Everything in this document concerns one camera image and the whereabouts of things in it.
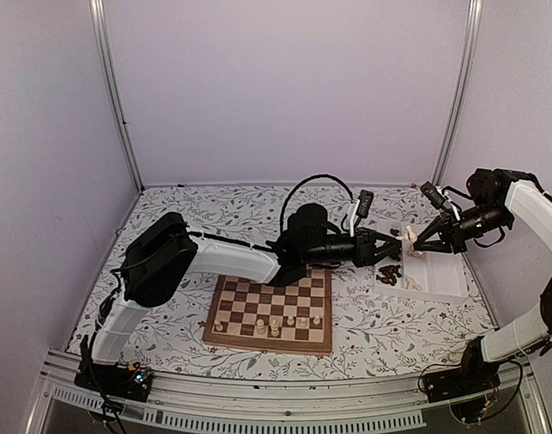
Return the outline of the light bishop piece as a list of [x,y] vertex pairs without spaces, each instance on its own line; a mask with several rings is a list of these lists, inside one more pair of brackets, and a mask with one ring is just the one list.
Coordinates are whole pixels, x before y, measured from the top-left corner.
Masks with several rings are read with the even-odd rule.
[[417,235],[410,225],[406,226],[405,233],[402,236],[402,240],[407,244],[407,251],[410,254],[416,254],[414,243],[417,241]]

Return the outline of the wooden chess board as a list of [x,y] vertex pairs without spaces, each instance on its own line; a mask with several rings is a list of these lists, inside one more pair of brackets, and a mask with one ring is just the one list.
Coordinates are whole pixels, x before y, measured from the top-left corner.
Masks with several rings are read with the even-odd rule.
[[[313,324],[319,315],[322,323]],[[295,318],[295,325],[286,320]],[[299,326],[299,317],[308,317],[309,326]],[[279,322],[280,335],[269,333],[270,320]],[[214,322],[223,323],[222,332]],[[263,319],[266,332],[259,335],[258,319]],[[218,278],[203,342],[207,345],[265,351],[275,354],[327,356],[332,352],[332,272],[329,269],[308,269],[304,278],[287,287],[270,287],[243,278]]]

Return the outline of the light king piece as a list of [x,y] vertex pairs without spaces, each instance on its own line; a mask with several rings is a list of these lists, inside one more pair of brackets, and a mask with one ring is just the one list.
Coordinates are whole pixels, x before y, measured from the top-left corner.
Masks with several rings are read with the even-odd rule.
[[280,326],[279,326],[279,322],[277,319],[275,318],[272,318],[270,320],[270,325],[269,325],[269,333],[272,337],[279,337],[280,335]]

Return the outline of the light queen piece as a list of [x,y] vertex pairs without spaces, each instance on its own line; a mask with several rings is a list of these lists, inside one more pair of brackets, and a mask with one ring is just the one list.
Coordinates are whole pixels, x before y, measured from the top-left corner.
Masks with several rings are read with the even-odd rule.
[[259,335],[263,335],[266,332],[266,324],[263,319],[258,319],[256,322],[256,329]]

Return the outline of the light rook corner piece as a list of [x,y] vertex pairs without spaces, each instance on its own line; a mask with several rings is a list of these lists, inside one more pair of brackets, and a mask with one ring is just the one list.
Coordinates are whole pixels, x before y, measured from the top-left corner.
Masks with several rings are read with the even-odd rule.
[[223,323],[220,320],[216,319],[215,322],[214,322],[214,325],[215,325],[215,330],[217,332],[222,332],[223,331],[224,326],[223,326]]

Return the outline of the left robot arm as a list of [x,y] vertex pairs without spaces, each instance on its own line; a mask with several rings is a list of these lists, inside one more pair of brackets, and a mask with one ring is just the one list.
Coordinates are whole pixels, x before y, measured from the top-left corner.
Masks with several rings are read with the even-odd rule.
[[346,232],[329,222],[326,209],[308,203],[293,212],[275,241],[258,246],[191,230],[182,215],[168,212],[151,225],[112,269],[117,285],[98,308],[94,331],[80,344],[87,379],[101,392],[121,383],[115,365],[130,335],[154,307],[168,302],[190,273],[245,278],[282,287],[308,267],[349,261],[372,266],[402,247],[398,239],[368,228]]

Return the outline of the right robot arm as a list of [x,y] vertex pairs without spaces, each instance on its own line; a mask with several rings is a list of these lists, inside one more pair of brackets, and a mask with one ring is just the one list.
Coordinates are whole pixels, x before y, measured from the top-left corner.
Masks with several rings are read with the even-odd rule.
[[469,241],[481,245],[486,233],[514,230],[498,255],[472,254],[489,282],[497,283],[519,301],[529,300],[525,290],[539,296],[531,309],[510,304],[515,318],[502,328],[468,343],[457,359],[454,387],[472,394],[487,382],[488,368],[518,354],[552,347],[552,196],[531,173],[478,168],[466,182],[463,198],[473,206],[461,209],[446,196],[446,188],[429,182],[421,191],[440,212],[413,244],[416,251],[464,253]]

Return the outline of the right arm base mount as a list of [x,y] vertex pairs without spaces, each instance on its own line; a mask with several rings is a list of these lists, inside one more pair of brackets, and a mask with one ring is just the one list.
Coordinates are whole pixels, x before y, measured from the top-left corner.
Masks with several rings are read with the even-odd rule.
[[498,400],[498,363],[483,367],[465,368],[460,364],[428,365],[417,379],[417,388],[430,403],[463,398],[451,407],[453,416],[460,422],[481,422],[491,406]]

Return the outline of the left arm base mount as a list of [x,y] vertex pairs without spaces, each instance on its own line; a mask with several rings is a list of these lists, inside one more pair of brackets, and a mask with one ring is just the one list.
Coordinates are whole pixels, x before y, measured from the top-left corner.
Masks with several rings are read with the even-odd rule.
[[108,396],[147,402],[154,371],[140,363],[104,365],[81,362],[74,383],[84,389]]

